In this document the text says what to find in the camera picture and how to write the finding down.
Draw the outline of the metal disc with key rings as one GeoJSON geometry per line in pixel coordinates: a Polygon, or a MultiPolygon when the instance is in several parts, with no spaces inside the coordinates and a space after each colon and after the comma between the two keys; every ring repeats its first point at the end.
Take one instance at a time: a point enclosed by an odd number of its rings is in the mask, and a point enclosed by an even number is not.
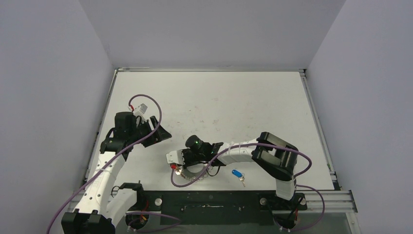
{"type": "Polygon", "coordinates": [[[183,174],[185,175],[185,177],[182,178],[189,182],[202,181],[205,178],[212,176],[212,169],[211,167],[207,167],[206,164],[197,164],[183,168],[183,174]]]}

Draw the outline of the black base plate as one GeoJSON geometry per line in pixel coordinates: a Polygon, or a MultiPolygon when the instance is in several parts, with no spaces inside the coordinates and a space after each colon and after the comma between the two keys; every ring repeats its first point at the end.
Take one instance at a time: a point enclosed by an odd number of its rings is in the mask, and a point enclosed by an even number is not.
{"type": "Polygon", "coordinates": [[[184,225],[272,225],[275,216],[292,221],[307,204],[303,193],[284,200],[275,191],[144,191],[129,210],[141,209],[177,217],[184,225]]]}

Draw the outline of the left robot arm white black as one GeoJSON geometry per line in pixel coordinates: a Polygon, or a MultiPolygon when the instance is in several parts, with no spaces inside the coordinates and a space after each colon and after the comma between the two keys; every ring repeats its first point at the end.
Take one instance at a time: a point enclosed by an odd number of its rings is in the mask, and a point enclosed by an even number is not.
{"type": "Polygon", "coordinates": [[[135,144],[152,146],[171,138],[160,121],[151,116],[144,118],[142,111],[119,112],[99,149],[95,172],[81,190],[82,199],[61,220],[65,234],[113,234],[120,219],[129,208],[139,210],[145,205],[142,186],[125,183],[120,195],[109,200],[116,178],[126,163],[135,144]]]}

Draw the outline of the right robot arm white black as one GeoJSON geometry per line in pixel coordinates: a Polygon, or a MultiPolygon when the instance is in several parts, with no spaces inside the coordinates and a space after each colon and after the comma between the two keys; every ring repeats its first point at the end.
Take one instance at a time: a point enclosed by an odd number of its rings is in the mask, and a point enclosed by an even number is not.
{"type": "Polygon", "coordinates": [[[241,143],[209,143],[192,135],[186,140],[185,148],[174,153],[174,164],[184,178],[195,179],[208,171],[191,173],[187,170],[190,166],[209,164],[224,167],[232,163],[254,162],[275,178],[275,202],[281,209],[288,209],[295,202],[296,150],[295,146],[269,132],[262,132],[258,138],[241,143]]]}

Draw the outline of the key with blue tag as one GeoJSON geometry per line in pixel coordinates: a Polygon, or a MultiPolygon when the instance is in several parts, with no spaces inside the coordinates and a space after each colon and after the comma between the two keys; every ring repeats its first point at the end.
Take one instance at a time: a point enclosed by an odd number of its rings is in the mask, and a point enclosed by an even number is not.
{"type": "Polygon", "coordinates": [[[242,183],[244,187],[246,187],[243,173],[239,172],[238,170],[232,170],[232,174],[239,179],[239,181],[242,183]]]}

